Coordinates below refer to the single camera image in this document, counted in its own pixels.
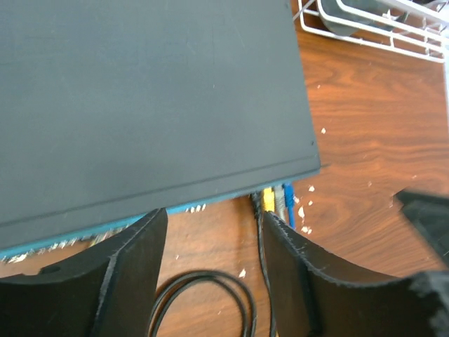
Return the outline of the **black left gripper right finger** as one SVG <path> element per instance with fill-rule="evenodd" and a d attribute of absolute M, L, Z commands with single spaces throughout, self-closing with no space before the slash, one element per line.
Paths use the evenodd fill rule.
<path fill-rule="evenodd" d="M 448 273 L 392 277 L 336 256 L 263 215 L 280 336 L 447 336 Z"/>

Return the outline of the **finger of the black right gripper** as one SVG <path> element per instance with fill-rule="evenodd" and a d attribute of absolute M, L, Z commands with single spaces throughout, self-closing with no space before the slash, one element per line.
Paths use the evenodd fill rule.
<path fill-rule="evenodd" d="M 395 198 L 402 214 L 448 266 L 448 196 L 404 189 Z"/>

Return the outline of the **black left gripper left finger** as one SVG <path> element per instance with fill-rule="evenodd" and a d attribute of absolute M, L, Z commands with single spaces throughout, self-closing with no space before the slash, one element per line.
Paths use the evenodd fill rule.
<path fill-rule="evenodd" d="M 36 275 L 1 279 L 2 336 L 147 336 L 168 216 L 154 210 Z"/>

